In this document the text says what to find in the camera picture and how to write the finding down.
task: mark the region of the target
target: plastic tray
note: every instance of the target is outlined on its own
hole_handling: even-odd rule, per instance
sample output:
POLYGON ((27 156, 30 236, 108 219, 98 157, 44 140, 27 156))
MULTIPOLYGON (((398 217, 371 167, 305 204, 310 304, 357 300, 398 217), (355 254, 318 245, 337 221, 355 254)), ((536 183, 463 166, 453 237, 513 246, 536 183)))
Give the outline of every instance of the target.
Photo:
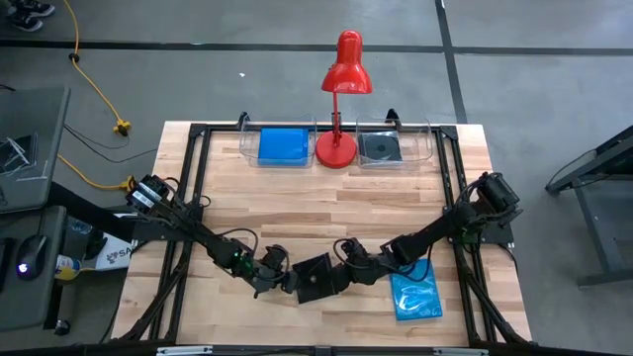
POLYGON ((430 122, 427 119, 420 120, 420 129, 415 132, 399 133, 395 128, 369 129, 384 121, 369 117, 356 120, 358 165, 361 168, 416 170, 433 156, 430 122), (428 125, 428 131, 423 129, 424 125, 428 125))
POLYGON ((315 158, 317 119, 246 118, 241 125, 239 152, 252 167, 309 168, 315 158))

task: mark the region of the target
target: wooden table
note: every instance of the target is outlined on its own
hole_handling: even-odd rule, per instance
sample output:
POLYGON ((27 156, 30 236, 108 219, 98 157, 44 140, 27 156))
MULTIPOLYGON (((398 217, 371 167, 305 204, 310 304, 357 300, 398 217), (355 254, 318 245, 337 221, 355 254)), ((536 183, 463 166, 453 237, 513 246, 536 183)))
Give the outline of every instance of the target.
MULTIPOLYGON (((167 122, 154 164, 154 174, 178 177, 189 122, 167 122)), ((491 171, 484 129, 457 126, 468 181, 491 171)), ((279 243, 291 262, 330 252, 335 239, 356 236, 369 251, 384 241, 421 229, 440 216, 445 205, 437 154, 419 171, 253 168, 238 150, 239 133, 214 133, 204 194, 211 206, 204 224, 215 232, 245 226, 260 234, 264 246, 279 243)), ((453 157, 447 145, 451 172, 453 157)), ((197 157, 192 172, 196 171, 197 157)), ((453 175, 452 182, 457 182, 453 175)), ((243 237, 250 245, 253 238, 243 237)), ((132 259, 113 337, 125 333, 151 302, 158 286, 165 242, 154 241, 132 259)), ((491 298, 519 334, 529 339, 516 271, 498 246, 483 246, 491 298)), ((432 255, 444 316, 397 322, 388 278, 374 286, 350 285, 338 296, 299 306, 295 295, 274 290, 253 300, 253 290, 216 268, 206 251, 194 249, 183 302, 179 343, 346 346, 467 345, 466 328, 452 249, 435 244, 432 255)), ((474 302, 480 335, 484 327, 474 302)), ((170 312, 166 312, 166 328, 170 312)))

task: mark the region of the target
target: computer mouse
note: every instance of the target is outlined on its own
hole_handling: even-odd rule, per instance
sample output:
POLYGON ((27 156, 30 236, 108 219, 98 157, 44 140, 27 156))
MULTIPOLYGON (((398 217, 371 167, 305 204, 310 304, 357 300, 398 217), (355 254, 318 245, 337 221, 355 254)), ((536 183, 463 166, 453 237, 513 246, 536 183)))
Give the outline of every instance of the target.
POLYGON ((38 278, 44 269, 48 238, 44 235, 31 235, 25 238, 16 255, 18 278, 31 281, 38 278))

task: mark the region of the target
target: gray concrete floor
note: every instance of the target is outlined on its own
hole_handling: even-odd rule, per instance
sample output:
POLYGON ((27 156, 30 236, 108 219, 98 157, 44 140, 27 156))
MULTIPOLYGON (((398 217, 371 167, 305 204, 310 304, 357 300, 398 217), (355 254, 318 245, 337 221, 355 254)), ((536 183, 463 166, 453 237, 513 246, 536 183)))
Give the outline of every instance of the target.
MULTIPOLYGON (((630 47, 633 6, 627 0, 445 0, 454 45, 630 47)), ((72 39, 61 1, 38 34, 7 27, 2 38, 72 39)), ((83 40, 241 44, 333 44, 347 28, 366 45, 441 45, 432 0, 103 0, 74 1, 83 40)), ((0 82, 18 89, 67 85, 67 122, 116 145, 113 117, 73 69, 67 49, 0 47, 0 82)), ((326 118, 319 90, 330 52, 82 50, 82 67, 121 115, 133 122, 123 158, 156 147, 162 123, 259 116, 326 118)), ((443 54, 366 53, 371 96, 345 96, 348 119, 432 114, 455 123, 443 54)), ((496 170, 521 197, 525 213, 513 224, 519 277, 532 335, 549 346, 631 353, 633 283, 579 290, 576 279, 598 263, 573 193, 558 198, 543 187, 560 166, 633 124, 633 56, 457 55, 468 120, 483 124, 496 170)), ((95 157, 64 134, 60 152, 94 180, 122 181, 150 172, 153 155, 124 164, 95 157)), ((94 190, 67 167, 55 179, 101 206, 123 195, 94 190)), ((65 337, 36 329, 0 334, 13 349, 97 341, 117 303, 123 273, 77 284, 74 328, 65 337)))

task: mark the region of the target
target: yellow cable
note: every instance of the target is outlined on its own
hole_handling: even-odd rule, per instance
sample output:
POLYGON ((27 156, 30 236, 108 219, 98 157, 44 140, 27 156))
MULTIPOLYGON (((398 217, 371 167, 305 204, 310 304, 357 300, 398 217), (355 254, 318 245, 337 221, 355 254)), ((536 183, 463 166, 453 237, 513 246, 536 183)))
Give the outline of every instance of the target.
POLYGON ((103 189, 103 190, 125 190, 125 191, 129 190, 129 188, 130 188, 130 179, 131 179, 131 177, 128 177, 127 181, 122 182, 121 184, 116 185, 116 186, 101 185, 101 184, 95 183, 95 182, 91 181, 90 179, 88 179, 77 167, 72 165, 72 163, 68 162, 68 160, 66 158, 62 157, 61 154, 58 154, 57 158, 61 159, 61 161, 66 163, 66 165, 68 167, 70 167, 70 169, 75 171, 75 173, 77 173, 79 175, 79 177, 81 177, 81 179, 83 179, 86 183, 90 184, 91 186, 93 186, 95 188, 103 189))
MULTIPOLYGON (((70 12, 70 17, 72 18, 72 23, 74 24, 74 27, 75 27, 75 49, 74 49, 73 53, 75 55, 78 55, 79 54, 79 25, 77 24, 77 18, 75 17, 75 13, 72 11, 72 8, 70 7, 70 4, 68 3, 68 1, 67 0, 63 0, 63 3, 66 5, 66 8, 68 9, 68 12, 70 12)), ((77 71, 81 75, 83 75, 84 78, 86 78, 88 83, 90 83, 90 85, 92 85, 92 87, 95 89, 97 94, 99 94, 101 99, 103 99, 103 101, 110 107, 110 110, 112 110, 112 113, 117 118, 117 127, 118 126, 122 126, 126 130, 129 130, 132 127, 130 125, 130 123, 124 121, 123 119, 121 119, 121 116, 119 116, 119 113, 117 112, 117 109, 115 109, 114 105, 112 105, 112 103, 110 103, 108 98, 106 98, 106 96, 101 92, 101 90, 99 89, 97 84, 95 84, 95 82, 92 81, 92 79, 90 79, 90 77, 83 70, 81 70, 81 68, 77 64, 76 58, 71 58, 71 61, 72 61, 72 65, 75 67, 75 69, 77 69, 77 71)))

